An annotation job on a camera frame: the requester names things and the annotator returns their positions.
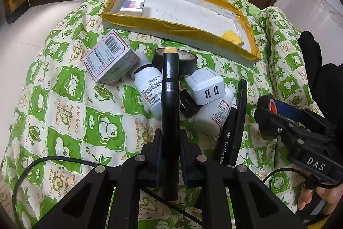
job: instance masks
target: green and white bedspread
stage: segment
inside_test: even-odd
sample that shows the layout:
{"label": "green and white bedspread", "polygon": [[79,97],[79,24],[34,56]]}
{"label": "green and white bedspread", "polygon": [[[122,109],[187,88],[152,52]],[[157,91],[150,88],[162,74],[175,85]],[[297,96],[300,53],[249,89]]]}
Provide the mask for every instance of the green and white bedspread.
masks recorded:
{"label": "green and white bedspread", "polygon": [[[247,113],[237,164],[247,165],[260,179],[275,168],[290,166],[287,149],[277,140],[264,141],[253,114],[258,97],[272,93],[287,103],[319,112],[311,98],[297,37],[299,31],[277,7],[259,10],[247,0],[227,0],[241,9],[253,29],[262,60],[246,68],[209,52],[169,40],[118,31],[134,50],[152,60],[160,47],[176,47],[198,57],[197,67],[209,67],[224,78],[235,93],[238,81],[248,81]],[[107,0],[85,0],[51,31],[31,64],[22,97],[14,110],[10,140],[0,171],[0,201],[13,216],[11,196],[18,176],[34,160],[64,155],[108,166],[122,164],[151,142],[161,123],[153,118],[129,75],[114,86],[96,84],[83,57],[108,32],[101,12]],[[217,137],[197,133],[192,120],[181,126],[188,138],[211,156]],[[18,193],[18,214],[32,227],[91,167],[47,161],[29,173]],[[272,191],[293,211],[301,178],[280,172],[270,183]],[[199,189],[179,187],[179,206],[196,213]],[[199,228],[174,210],[141,193],[139,228]]]}

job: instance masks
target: cardboard tray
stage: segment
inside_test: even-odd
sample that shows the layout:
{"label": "cardboard tray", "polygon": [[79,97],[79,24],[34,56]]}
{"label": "cardboard tray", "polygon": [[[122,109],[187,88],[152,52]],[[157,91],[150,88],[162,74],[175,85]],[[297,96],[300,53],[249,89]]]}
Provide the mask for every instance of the cardboard tray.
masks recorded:
{"label": "cardboard tray", "polygon": [[[104,28],[166,38],[223,56],[246,67],[261,59],[253,31],[242,11],[226,0],[145,0],[143,15],[120,13],[124,0],[109,0]],[[221,36],[234,31],[243,47]]]}

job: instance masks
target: human hand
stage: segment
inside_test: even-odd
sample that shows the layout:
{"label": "human hand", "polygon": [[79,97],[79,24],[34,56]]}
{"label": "human hand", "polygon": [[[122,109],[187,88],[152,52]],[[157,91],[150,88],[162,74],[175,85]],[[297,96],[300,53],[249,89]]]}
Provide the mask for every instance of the human hand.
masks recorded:
{"label": "human hand", "polygon": [[[324,215],[329,215],[333,212],[333,210],[335,209],[335,207],[337,206],[338,202],[342,197],[343,184],[331,189],[317,187],[316,192],[322,199],[324,199],[327,202],[327,204],[324,206],[322,210],[322,213]],[[298,209],[300,211],[303,208],[305,208],[306,204],[311,202],[312,193],[313,190],[305,188],[301,189],[300,196],[298,198]]]}

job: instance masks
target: electrical tape roll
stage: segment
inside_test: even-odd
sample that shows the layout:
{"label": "electrical tape roll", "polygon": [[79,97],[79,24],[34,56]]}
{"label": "electrical tape roll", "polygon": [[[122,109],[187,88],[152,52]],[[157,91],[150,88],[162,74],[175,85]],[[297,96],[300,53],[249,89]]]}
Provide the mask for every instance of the electrical tape roll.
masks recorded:
{"label": "electrical tape roll", "polygon": [[[154,58],[152,60],[153,65],[162,72],[163,70],[163,53],[165,48],[158,48],[154,50]],[[197,66],[197,56],[186,52],[184,50],[178,50],[179,53],[179,74],[191,75],[195,71]]]}
{"label": "electrical tape roll", "polygon": [[270,112],[277,114],[277,105],[274,96],[271,93],[262,95],[258,98],[257,108],[265,108]]}

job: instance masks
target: bottle cap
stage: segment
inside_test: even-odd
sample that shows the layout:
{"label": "bottle cap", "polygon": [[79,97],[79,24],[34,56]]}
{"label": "bottle cap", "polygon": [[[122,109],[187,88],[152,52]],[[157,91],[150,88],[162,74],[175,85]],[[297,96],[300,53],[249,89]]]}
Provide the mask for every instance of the bottle cap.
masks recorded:
{"label": "bottle cap", "polygon": [[135,64],[129,71],[131,78],[134,80],[134,73],[136,72],[136,70],[146,64],[151,64],[151,62],[149,61],[148,57],[143,53],[143,52],[136,52],[138,58],[139,58],[139,62],[137,64]]}

